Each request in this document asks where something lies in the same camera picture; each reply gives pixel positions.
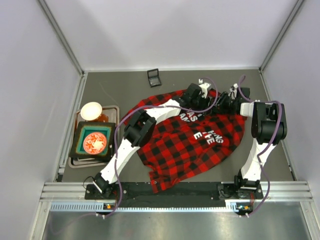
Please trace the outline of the red black plaid shirt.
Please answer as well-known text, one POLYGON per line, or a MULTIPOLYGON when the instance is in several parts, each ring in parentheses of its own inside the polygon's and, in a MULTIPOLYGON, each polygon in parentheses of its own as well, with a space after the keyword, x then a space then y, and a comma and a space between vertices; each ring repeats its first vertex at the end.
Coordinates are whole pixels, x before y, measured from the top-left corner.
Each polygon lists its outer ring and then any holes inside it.
POLYGON ((212 169, 240 145, 246 117, 196 109, 189 106, 158 123, 149 142, 137 150, 141 162, 151 169, 154 193, 212 169))

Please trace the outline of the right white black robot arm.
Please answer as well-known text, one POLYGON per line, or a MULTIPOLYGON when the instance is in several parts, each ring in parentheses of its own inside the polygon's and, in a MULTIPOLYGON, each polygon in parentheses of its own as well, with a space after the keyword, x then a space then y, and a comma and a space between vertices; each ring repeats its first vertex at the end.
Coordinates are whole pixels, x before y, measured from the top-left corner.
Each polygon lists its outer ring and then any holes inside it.
POLYGON ((217 186, 221 199, 254 199, 261 197, 261 176, 264 165, 272 150, 287 136, 288 127, 284 104, 278 101, 261 102, 250 100, 247 87, 223 92, 215 104, 215 112, 239 114, 251 119, 252 147, 248 158, 234 176, 234 183, 220 183, 217 186))

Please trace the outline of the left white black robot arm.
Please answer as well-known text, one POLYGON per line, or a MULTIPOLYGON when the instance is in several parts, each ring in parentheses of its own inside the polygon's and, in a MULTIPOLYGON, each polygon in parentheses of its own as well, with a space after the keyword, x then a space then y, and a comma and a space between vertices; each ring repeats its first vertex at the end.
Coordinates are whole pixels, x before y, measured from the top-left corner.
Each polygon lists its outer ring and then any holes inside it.
POLYGON ((108 164, 93 178, 97 191, 108 198, 113 192, 114 184, 120 183, 119 173, 132 155, 151 139, 157 124, 180 114, 181 110, 204 113, 213 106, 210 104, 208 92, 211 84, 199 81, 192 83, 181 96, 175 96, 160 105, 144 105, 129 113, 120 145, 114 140, 114 155, 108 164))

